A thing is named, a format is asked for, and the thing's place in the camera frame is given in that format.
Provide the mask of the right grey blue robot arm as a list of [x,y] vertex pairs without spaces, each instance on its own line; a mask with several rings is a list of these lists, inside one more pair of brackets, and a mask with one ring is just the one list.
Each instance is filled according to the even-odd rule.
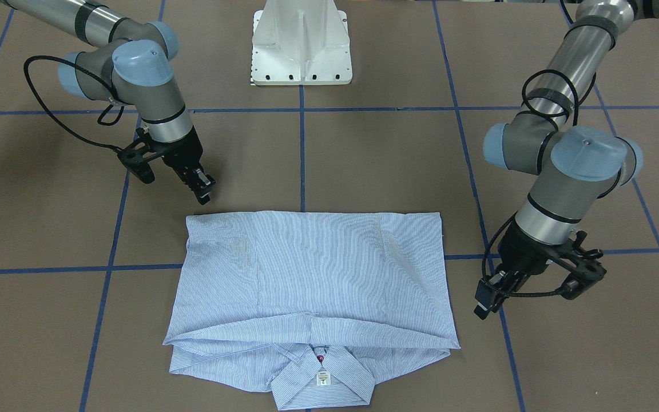
[[174,75],[172,59],[180,43],[170,26],[159,21],[138,23],[95,1],[7,1],[5,5],[94,47],[64,58],[33,56],[24,63],[26,82],[48,116],[53,112],[31,80],[29,68],[34,62],[57,62],[58,80],[73,96],[107,102],[108,109],[136,108],[142,125],[128,146],[90,139],[87,144],[114,152],[123,167],[146,184],[155,180],[150,162],[161,159],[199,204],[209,203],[215,180],[201,165],[203,146]]

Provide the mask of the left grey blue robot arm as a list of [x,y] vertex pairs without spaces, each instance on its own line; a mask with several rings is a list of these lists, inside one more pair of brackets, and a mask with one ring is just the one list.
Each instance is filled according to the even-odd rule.
[[644,166],[638,144],[579,125],[579,109],[596,81],[597,68],[635,21],[659,18],[659,1],[583,1],[546,69],[521,89],[512,122],[487,131],[483,154],[505,170],[536,177],[515,214],[491,238],[500,263],[482,269],[475,292],[476,316],[484,320],[521,287],[557,264],[566,279],[552,296],[577,298],[601,281],[602,251],[582,246],[578,224],[596,199],[628,184]]

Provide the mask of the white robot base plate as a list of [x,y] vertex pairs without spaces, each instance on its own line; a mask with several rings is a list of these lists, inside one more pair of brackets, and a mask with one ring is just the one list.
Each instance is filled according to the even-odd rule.
[[333,1],[267,1],[253,14],[251,84],[348,85],[348,16]]

